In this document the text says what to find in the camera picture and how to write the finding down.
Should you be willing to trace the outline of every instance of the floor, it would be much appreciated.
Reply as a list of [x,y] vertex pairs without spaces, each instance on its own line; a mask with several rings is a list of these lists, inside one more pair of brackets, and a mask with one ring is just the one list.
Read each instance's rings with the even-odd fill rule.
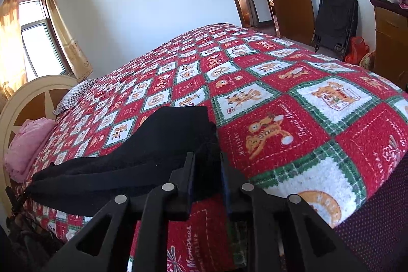
[[[275,26],[273,24],[270,24],[268,26],[263,26],[263,27],[250,27],[250,29],[256,30],[257,32],[260,32],[260,33],[272,35],[272,36],[279,36],[276,33]],[[300,43],[300,42],[297,42],[297,41],[293,41],[291,39],[289,39],[289,40],[292,41],[293,43],[296,43],[297,45],[300,45],[301,47],[303,47],[303,48],[305,48],[305,49],[307,49],[309,51],[315,52],[315,47],[314,46],[303,44],[303,43]],[[335,59],[338,59],[338,60],[341,60],[341,56],[339,56],[338,54],[336,54],[334,51],[332,51],[330,49],[326,49],[325,47],[320,47],[319,51],[317,53],[319,53],[321,55],[328,56],[328,57],[332,57],[332,58],[335,58]]]

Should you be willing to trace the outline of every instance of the red checkered quilt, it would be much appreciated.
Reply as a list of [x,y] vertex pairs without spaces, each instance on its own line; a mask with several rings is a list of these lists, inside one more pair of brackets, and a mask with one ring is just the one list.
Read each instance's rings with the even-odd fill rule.
[[[50,163],[108,154],[161,106],[195,105],[208,107],[234,167],[268,193],[299,193],[332,227],[407,151],[408,95],[390,81],[285,39],[216,24],[101,78],[58,117],[23,187]],[[26,207],[61,239],[90,219],[32,201]],[[219,197],[195,203],[189,222],[169,225],[168,271],[244,263],[241,225],[230,226]]]

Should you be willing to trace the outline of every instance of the curtain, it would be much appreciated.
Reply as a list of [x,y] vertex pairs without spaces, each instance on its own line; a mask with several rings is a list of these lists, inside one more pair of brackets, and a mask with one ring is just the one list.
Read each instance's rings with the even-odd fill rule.
[[0,7],[0,106],[27,82],[19,6],[20,0],[4,0]]
[[78,82],[81,82],[93,72],[93,68],[79,47],[77,41],[75,41],[68,31],[68,28],[61,17],[56,0],[45,0],[45,3],[50,14],[51,22],[58,38],[60,39],[64,54],[71,66],[72,72]]

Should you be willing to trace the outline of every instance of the metal rivet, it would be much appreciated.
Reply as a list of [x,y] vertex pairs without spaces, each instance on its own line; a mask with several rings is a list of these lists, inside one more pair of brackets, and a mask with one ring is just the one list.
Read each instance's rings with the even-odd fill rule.
[[302,198],[297,194],[293,194],[293,195],[289,196],[289,201],[294,203],[294,204],[298,204],[298,203],[302,202]]
[[246,192],[252,192],[254,190],[254,185],[250,183],[246,183],[242,185],[242,190],[245,190]]
[[171,184],[170,182],[162,186],[162,190],[164,190],[165,192],[171,192],[173,189],[174,189],[174,184]]
[[127,200],[127,197],[125,195],[118,195],[115,197],[115,202],[118,204],[125,203]]

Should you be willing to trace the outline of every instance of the cream headboard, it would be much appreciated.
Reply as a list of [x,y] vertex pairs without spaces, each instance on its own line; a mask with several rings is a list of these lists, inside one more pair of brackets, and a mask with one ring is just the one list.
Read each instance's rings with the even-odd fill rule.
[[78,82],[65,75],[39,77],[21,87],[7,102],[0,114],[0,197],[6,213],[11,214],[11,203],[6,195],[6,186],[11,186],[10,177],[3,166],[3,158],[20,126],[27,120],[42,117],[55,119],[52,113],[65,94]]

